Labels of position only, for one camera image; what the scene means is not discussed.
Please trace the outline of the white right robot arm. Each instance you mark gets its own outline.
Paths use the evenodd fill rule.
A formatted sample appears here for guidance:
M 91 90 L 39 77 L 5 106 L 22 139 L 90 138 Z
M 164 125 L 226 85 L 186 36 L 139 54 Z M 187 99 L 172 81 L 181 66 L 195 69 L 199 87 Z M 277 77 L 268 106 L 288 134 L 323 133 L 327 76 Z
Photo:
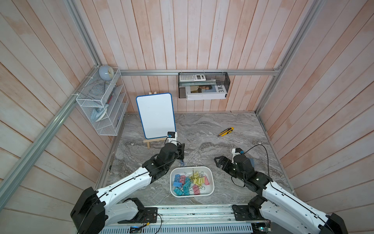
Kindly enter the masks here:
M 218 168 L 241 180 L 257 195 L 243 207 L 243 217 L 274 222 L 293 234 L 346 234 L 344 220 L 337 214 L 326 214 L 284 190 L 262 172 L 254 170 L 245 154 L 233 160 L 225 156 L 214 159 Z

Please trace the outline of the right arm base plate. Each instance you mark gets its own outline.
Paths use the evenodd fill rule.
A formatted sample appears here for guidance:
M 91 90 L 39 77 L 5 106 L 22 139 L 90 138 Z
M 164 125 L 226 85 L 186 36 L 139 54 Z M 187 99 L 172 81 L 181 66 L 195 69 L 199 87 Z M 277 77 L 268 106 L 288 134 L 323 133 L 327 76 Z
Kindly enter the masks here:
M 236 221 L 266 220 L 261 214 L 262 208 L 270 207 L 273 203 L 266 198 L 256 195 L 247 205 L 232 205 Z

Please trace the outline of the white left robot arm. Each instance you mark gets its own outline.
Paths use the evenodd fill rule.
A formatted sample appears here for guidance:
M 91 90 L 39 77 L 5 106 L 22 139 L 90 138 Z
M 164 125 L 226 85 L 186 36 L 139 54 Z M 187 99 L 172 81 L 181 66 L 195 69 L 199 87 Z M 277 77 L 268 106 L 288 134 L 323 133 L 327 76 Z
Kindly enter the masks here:
M 175 161 L 184 160 L 184 150 L 185 144 L 171 141 L 127 177 L 97 190 L 85 189 L 70 213 L 77 233 L 98 234 L 120 221 L 142 222 L 144 205 L 128 195 L 163 177 Z

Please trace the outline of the small teal binder clip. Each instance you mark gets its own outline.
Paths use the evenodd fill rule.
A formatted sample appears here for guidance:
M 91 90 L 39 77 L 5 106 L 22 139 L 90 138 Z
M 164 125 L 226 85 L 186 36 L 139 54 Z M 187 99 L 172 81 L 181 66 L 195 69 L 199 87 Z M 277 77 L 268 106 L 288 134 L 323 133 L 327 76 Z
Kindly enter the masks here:
M 186 177 L 184 187 L 189 188 L 192 184 L 192 180 L 189 177 Z

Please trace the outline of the large teal binder clip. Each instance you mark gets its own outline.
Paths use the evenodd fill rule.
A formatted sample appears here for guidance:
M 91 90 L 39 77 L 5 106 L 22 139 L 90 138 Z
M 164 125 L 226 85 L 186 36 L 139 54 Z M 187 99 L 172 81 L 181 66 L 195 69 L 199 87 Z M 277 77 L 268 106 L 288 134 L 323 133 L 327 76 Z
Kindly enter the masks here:
M 188 186 L 183 186 L 182 187 L 182 195 L 183 196 L 189 196 L 190 195 L 190 188 Z

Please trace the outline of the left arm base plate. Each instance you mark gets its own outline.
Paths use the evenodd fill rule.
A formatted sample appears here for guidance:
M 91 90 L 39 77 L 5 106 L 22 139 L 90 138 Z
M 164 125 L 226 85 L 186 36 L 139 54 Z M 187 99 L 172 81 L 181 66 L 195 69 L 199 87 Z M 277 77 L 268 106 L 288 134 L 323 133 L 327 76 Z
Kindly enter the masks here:
M 129 198 L 123 201 L 123 203 L 130 204 L 130 201 L 132 201 L 136 205 L 138 212 L 132 219 L 121 220 L 118 222 L 118 224 L 141 223 L 141 222 L 156 223 L 157 222 L 157 215 L 158 215 L 157 207 L 145 207 L 138 198 Z

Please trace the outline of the pink binder clip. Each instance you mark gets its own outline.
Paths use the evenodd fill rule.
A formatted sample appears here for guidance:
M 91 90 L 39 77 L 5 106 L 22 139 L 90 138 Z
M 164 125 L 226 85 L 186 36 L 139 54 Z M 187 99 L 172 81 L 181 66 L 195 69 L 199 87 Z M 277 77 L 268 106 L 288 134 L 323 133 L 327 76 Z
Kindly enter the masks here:
M 184 185 L 184 184 L 186 183 L 186 176 L 185 176 L 185 175 L 181 175 L 181 176 L 180 176 L 180 180 L 179 180 L 179 182 L 180 182 L 182 185 Z
M 210 185 L 207 176 L 204 176 L 204 185 Z
M 192 190 L 194 195 L 201 195 L 201 192 L 205 190 L 204 186 L 193 185 Z

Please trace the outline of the small blue binder clip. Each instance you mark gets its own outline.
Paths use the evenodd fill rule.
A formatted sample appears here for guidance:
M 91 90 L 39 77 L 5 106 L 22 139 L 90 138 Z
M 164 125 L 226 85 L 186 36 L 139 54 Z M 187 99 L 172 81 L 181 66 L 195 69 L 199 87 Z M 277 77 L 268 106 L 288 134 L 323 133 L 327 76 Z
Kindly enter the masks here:
M 174 187 L 176 187 L 176 188 L 180 188 L 180 187 L 183 186 L 183 184 L 182 184 L 181 182 L 179 182 L 179 181 L 174 181 L 172 185 L 173 185 Z

